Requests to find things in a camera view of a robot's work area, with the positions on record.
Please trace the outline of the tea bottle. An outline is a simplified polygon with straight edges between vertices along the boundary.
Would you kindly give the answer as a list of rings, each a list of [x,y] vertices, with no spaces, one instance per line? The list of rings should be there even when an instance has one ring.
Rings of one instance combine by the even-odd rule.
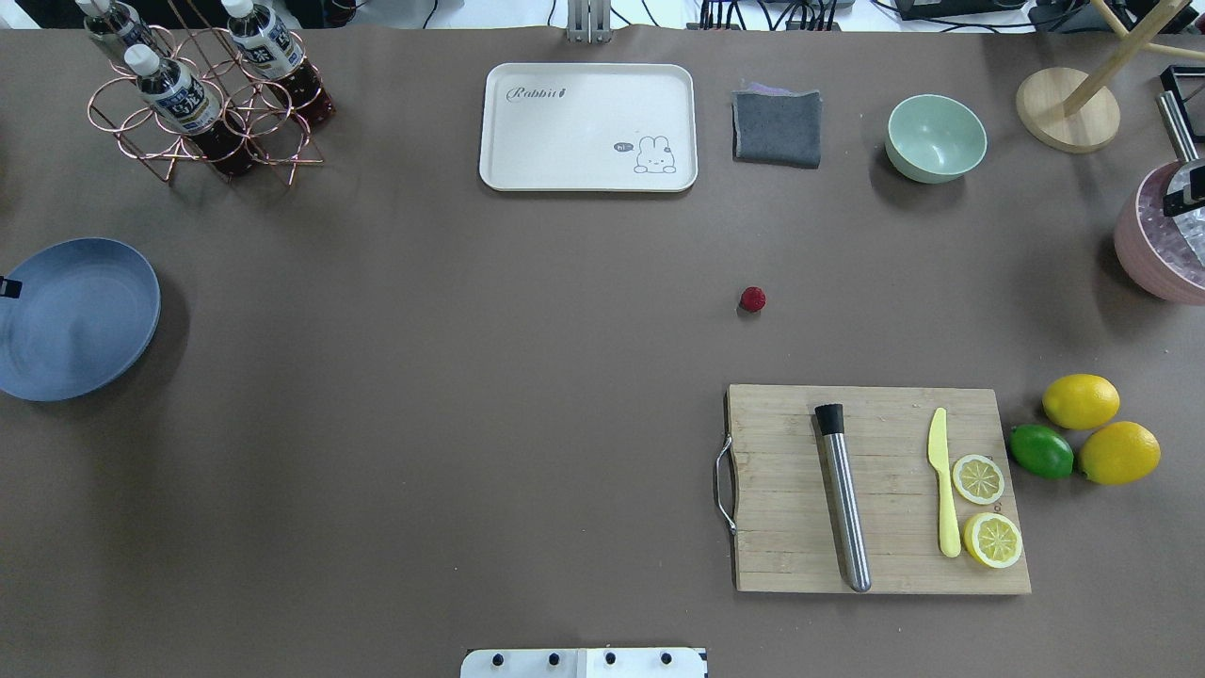
[[[188,65],[172,57],[157,57],[145,45],[129,47],[124,59],[145,102],[211,167],[237,177],[255,166],[243,124]]]
[[[223,1],[222,5],[228,14],[230,39],[249,72],[266,81],[265,93],[311,128],[330,119],[335,112],[334,100],[321,72],[275,8],[258,1]]]
[[[120,1],[80,0],[75,4],[86,13],[83,26],[93,43],[108,57],[113,66],[128,69],[124,55],[134,45],[147,46],[157,57],[169,57],[169,51],[165,51],[154,30],[139,17],[137,8]]]

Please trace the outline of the upper lemon slice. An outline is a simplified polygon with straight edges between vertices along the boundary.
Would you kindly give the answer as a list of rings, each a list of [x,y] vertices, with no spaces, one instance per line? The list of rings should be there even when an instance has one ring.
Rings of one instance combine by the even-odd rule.
[[[951,479],[956,493],[977,506],[995,505],[1005,493],[1003,468],[983,455],[970,454],[956,460]]]

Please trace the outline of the left rear tea bottle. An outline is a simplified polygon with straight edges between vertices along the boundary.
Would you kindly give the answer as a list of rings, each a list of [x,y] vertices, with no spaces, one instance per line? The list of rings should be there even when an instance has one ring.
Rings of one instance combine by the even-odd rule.
[[[86,13],[83,26],[93,43],[108,57],[113,66],[128,69],[124,55],[134,45],[147,46],[157,57],[169,57],[169,51],[165,51],[154,30],[139,17],[137,8],[120,1],[80,0],[75,4]]]

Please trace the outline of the mint green bowl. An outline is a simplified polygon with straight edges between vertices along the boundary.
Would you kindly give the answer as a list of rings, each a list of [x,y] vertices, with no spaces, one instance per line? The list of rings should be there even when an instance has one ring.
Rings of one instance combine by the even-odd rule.
[[[966,105],[925,93],[909,96],[892,110],[884,151],[901,175],[936,185],[976,169],[987,154],[988,135]]]

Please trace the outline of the lower lemon slice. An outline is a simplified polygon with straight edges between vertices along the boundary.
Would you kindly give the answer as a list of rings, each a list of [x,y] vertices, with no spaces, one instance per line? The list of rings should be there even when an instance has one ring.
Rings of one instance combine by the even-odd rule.
[[[991,568],[1012,567],[1023,555],[1019,527],[999,512],[977,512],[969,518],[962,541],[970,558]]]

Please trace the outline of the lemon slice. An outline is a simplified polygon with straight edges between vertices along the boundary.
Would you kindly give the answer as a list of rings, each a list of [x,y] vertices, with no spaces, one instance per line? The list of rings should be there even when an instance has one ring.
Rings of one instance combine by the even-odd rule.
[[[1023,555],[1019,527],[999,512],[977,512],[969,518],[962,541],[970,558],[991,568],[1012,567]]]
[[[1003,468],[983,455],[970,454],[956,460],[951,479],[956,493],[977,506],[995,505],[1005,493]]]

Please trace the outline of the red strawberry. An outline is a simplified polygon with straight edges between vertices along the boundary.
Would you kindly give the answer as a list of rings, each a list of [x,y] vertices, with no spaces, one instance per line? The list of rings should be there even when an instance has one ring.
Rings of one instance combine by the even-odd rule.
[[[745,313],[756,314],[765,308],[768,302],[768,295],[758,285],[750,285],[745,288],[739,299],[739,308],[743,309]]]

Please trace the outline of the upper yellow lemon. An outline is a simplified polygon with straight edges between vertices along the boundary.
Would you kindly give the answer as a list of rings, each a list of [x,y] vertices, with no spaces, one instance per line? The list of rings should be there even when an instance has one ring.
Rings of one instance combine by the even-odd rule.
[[[1064,375],[1041,397],[1044,412],[1058,428],[1101,428],[1119,412],[1119,391],[1101,375]]]

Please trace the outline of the yellow plastic knife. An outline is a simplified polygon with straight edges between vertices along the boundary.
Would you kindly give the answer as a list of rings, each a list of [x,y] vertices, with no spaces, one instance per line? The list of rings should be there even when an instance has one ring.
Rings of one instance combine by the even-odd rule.
[[[937,476],[937,541],[944,558],[959,558],[962,543],[956,519],[956,502],[951,479],[950,449],[947,441],[947,411],[937,407],[928,430],[928,462]]]

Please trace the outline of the wooden cutting board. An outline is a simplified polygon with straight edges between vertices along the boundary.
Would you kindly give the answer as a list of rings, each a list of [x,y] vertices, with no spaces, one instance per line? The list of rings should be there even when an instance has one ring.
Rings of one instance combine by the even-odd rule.
[[[844,405],[844,437],[874,595],[1027,595],[1024,559],[991,568],[939,547],[937,472],[928,460],[934,413],[947,413],[948,459],[989,458],[1003,497],[987,506],[1017,521],[1019,507],[991,389],[733,383],[724,456],[734,481],[731,544],[742,592],[850,592],[836,493],[816,408]]]

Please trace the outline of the blue round plate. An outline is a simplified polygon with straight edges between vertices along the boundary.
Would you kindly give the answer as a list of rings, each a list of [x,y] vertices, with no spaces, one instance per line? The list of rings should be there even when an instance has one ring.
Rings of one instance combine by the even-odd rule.
[[[5,275],[1,387],[29,402],[61,402],[116,381],[149,344],[161,309],[155,271],[133,246],[77,237]]]

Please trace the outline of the pink bowl of ice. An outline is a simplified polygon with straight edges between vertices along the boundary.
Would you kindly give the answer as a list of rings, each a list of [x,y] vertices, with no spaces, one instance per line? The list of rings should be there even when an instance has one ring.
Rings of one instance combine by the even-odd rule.
[[[1166,184],[1178,163],[1152,169],[1131,191],[1113,229],[1119,265],[1133,283],[1170,303],[1203,305],[1203,264],[1178,226],[1163,216]]]

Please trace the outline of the grey folded cloth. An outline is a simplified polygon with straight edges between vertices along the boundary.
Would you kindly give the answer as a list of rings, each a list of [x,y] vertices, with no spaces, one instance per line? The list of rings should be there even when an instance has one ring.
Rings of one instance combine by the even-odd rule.
[[[750,83],[731,92],[734,157],[818,169],[822,159],[823,98],[816,89],[794,92]]]

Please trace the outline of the wooden cup stand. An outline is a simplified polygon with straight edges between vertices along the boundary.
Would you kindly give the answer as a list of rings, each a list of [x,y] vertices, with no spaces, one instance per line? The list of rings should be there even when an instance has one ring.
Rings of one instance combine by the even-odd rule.
[[[1119,129],[1119,106],[1107,86],[1139,51],[1178,57],[1180,60],[1204,60],[1203,51],[1153,41],[1163,26],[1188,5],[1188,1],[1158,1],[1133,29],[1127,29],[1117,19],[1107,19],[1117,43],[1092,73],[1064,66],[1029,73],[1019,83],[1015,98],[1021,123],[1033,137],[1052,149],[1068,153],[1100,151]]]

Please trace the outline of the steel muddler black tip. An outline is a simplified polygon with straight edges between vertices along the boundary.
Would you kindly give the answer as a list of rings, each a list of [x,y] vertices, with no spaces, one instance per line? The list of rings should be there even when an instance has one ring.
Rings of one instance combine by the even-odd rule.
[[[837,524],[837,542],[841,548],[844,578],[856,592],[869,592],[872,586],[871,570],[862,536],[860,506],[856,493],[850,452],[844,429],[844,403],[823,403],[815,408],[821,441],[825,449],[827,474],[834,496]]]

